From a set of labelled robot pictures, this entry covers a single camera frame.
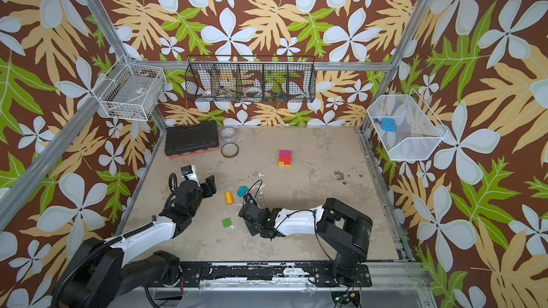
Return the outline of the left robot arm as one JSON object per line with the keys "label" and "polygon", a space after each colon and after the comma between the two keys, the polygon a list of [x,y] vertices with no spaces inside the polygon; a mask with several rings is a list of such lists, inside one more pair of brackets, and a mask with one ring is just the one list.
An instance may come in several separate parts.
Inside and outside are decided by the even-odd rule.
{"label": "left robot arm", "polygon": [[180,260],[169,252],[154,252],[137,260],[153,247],[179,236],[192,222],[205,198],[217,189],[210,175],[200,183],[194,174],[182,183],[175,174],[168,180],[171,194],[162,212],[147,224],[122,235],[83,242],[52,293],[52,307],[108,307],[116,297],[153,282],[173,283]]}

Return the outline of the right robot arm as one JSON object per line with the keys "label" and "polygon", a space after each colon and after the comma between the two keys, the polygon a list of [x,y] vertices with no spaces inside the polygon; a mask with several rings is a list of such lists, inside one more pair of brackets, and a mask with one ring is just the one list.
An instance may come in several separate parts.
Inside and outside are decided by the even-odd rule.
{"label": "right robot arm", "polygon": [[252,195],[246,194],[238,216],[252,236],[273,240],[313,235],[324,240],[336,252],[330,259],[332,277],[341,285],[352,285],[358,267],[368,258],[372,219],[335,198],[316,208],[270,210],[260,208]]}

